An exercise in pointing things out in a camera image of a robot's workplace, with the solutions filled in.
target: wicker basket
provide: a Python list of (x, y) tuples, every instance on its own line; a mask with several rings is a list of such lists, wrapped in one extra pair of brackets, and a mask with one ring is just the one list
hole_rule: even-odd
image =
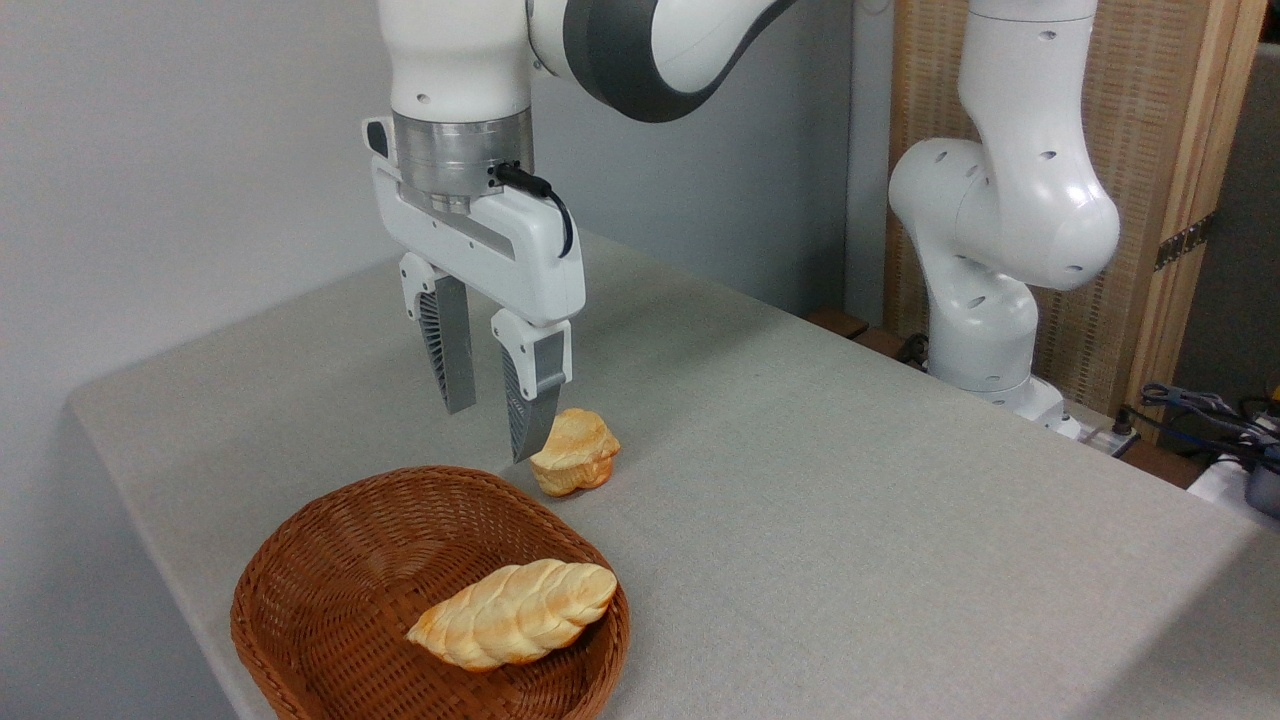
[(411, 468), (329, 493), (244, 569), (232, 605), (241, 661), (280, 717), (595, 717), (630, 641), (618, 588), (566, 650), (472, 674), (404, 641), (428, 607), (503, 565), (604, 556), (507, 482)]

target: bread roll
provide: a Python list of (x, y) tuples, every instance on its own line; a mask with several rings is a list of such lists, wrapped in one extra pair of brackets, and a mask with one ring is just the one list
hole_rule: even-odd
[(472, 673), (524, 665), (573, 644), (617, 589), (613, 573), (589, 562), (507, 565), (424, 612), (404, 637)]
[(570, 407), (556, 416), (547, 445), (529, 462), (543, 492), (561, 497), (603, 486), (621, 448), (599, 415)]

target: black cable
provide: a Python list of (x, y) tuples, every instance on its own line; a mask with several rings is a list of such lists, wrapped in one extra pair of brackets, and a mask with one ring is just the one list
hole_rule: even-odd
[(502, 163), (500, 165), (490, 168), (489, 174), (494, 177), (494, 179), (489, 181), (490, 186), (495, 184), (495, 182), (500, 182), (503, 184), (509, 184), (516, 190), (522, 190), (534, 197), (541, 197), (554, 202), (556, 208), (561, 211), (561, 222), (564, 223), (564, 247), (561, 250), (559, 258), (563, 259), (568, 255), (570, 250), (573, 250), (573, 218), (568, 214), (568, 208), (564, 206), (564, 201), (559, 199), (559, 195), (556, 195), (554, 190), (552, 190), (552, 183), (520, 169), (518, 161)]
[(1138, 418), (1139, 420), (1142, 420), (1142, 421), (1144, 421), (1144, 423), (1147, 423), (1147, 424), (1149, 424), (1152, 427), (1160, 428), (1161, 430), (1164, 430), (1164, 432), (1166, 432), (1166, 433), (1169, 433), (1169, 434), (1171, 434), (1174, 437), (1178, 437), (1180, 439), (1184, 439), (1184, 441), (1187, 441), (1187, 442), (1189, 442), (1192, 445), (1198, 445), (1201, 447), (1207, 447), (1210, 450), (1215, 450), (1217, 452), (1222, 452), (1222, 454), (1226, 454), (1226, 455), (1234, 455), (1235, 457), (1239, 457), (1240, 460), (1248, 460), (1248, 461), (1251, 461), (1253, 464), (1262, 465), (1262, 466), (1267, 468), (1268, 470), (1271, 470), (1274, 473), (1280, 473), (1280, 461), (1277, 461), (1275, 457), (1267, 456), (1266, 452), (1258, 452), (1258, 451), (1253, 450), (1253, 447), (1257, 447), (1256, 445), (1243, 445), (1243, 443), (1239, 443), (1239, 442), (1220, 442), (1220, 441), (1212, 441), (1212, 439), (1202, 438), (1199, 436), (1192, 436), (1192, 434), (1188, 434), (1188, 433), (1184, 433), (1184, 432), (1179, 430), (1178, 428), (1174, 428), (1172, 425), (1169, 425), (1166, 423), (1161, 423), (1160, 420), (1157, 420), (1155, 418), (1143, 415), (1142, 413), (1139, 413), (1135, 407), (1133, 407), (1130, 405), (1124, 405), (1123, 407), (1125, 410), (1128, 410), (1132, 414), (1132, 416)]
[(564, 206), (564, 201), (556, 195), (556, 191), (550, 186), (547, 186), (547, 197), (552, 199), (552, 202), (559, 208), (561, 222), (564, 223), (564, 249), (561, 250), (559, 258), (563, 259), (568, 255), (570, 250), (573, 250), (573, 218), (568, 214), (568, 208)]

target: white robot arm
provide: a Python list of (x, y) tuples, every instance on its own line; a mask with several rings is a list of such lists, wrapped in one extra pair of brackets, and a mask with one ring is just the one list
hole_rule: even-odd
[(929, 374), (1068, 436), (1061, 393), (1030, 374), (1038, 311), (1024, 282), (1074, 290), (1120, 237), (1080, 120), (1096, 8), (972, 0), (960, 100), (983, 142), (916, 143), (890, 182), (928, 286)]
[(466, 288), (502, 305), (512, 456), (543, 447), (586, 301), (576, 228), (532, 176), (530, 82), (576, 81), (635, 119), (701, 105), (794, 0), (379, 0), (393, 115), (365, 122), (404, 304), (449, 413), (475, 402)]

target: cable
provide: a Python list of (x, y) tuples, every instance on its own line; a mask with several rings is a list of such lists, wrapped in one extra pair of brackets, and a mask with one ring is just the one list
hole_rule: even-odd
[(550, 200), (556, 204), (556, 208), (561, 211), (561, 222), (564, 223), (564, 247), (558, 255), (558, 258), (563, 260), (564, 256), (573, 250), (573, 218), (568, 214), (568, 208), (564, 206), (564, 201), (559, 199), (559, 195), (556, 195), (554, 190), (552, 190), (552, 183), (520, 169), (520, 160), (516, 160), (515, 163), (502, 163), (500, 165), (489, 168), (489, 174), (494, 177), (494, 179), (489, 181), (490, 186), (500, 182), (503, 184), (509, 184), (516, 190), (522, 190), (534, 197)]
[(1160, 430), (1162, 430), (1165, 433), (1169, 433), (1170, 436), (1176, 437), (1176, 438), (1179, 438), (1181, 441), (1185, 441), (1185, 442), (1189, 442), (1192, 445), (1197, 445), (1197, 446), (1201, 446), (1201, 447), (1206, 447), (1206, 448), (1210, 448), (1210, 450), (1213, 450), (1213, 451), (1217, 451), (1217, 452), (1221, 452), (1221, 454), (1234, 455), (1235, 457), (1239, 457), (1240, 460), (1248, 460), (1249, 462), (1256, 464), (1256, 465), (1262, 465), (1262, 466), (1267, 468), (1268, 470), (1271, 470), (1274, 473), (1280, 473), (1280, 460), (1276, 460), (1275, 457), (1267, 456), (1265, 451), (1263, 452), (1258, 452), (1257, 450), (1254, 450), (1256, 447), (1261, 447), (1261, 446), (1268, 445), (1266, 442), (1257, 442), (1257, 441), (1254, 441), (1254, 442), (1244, 442), (1244, 441), (1221, 442), (1221, 441), (1207, 439), (1207, 438), (1202, 438), (1199, 436), (1193, 436), (1193, 434), (1184, 433), (1184, 432), (1179, 430), (1178, 428), (1174, 428), (1172, 425), (1169, 425), (1166, 423), (1161, 423), (1160, 420), (1157, 420), (1155, 418), (1151, 418), (1148, 415), (1144, 415), (1144, 414), (1139, 413), (1135, 407), (1133, 407), (1130, 405), (1124, 405), (1121, 407), (1124, 407), (1125, 410), (1128, 410), (1132, 414), (1133, 418), (1137, 418), (1137, 419), (1139, 419), (1139, 420), (1142, 420), (1142, 421), (1144, 421), (1144, 423), (1147, 423), (1147, 424), (1149, 424), (1152, 427), (1156, 427)]
[(1146, 407), (1166, 406), (1192, 413), (1206, 423), (1233, 434), (1251, 436), (1257, 439), (1262, 439), (1260, 436), (1266, 436), (1280, 441), (1280, 434), (1275, 430), (1249, 420), (1228, 405), (1221, 396), (1211, 392), (1196, 392), (1164, 383), (1147, 383), (1142, 386), (1142, 405)]

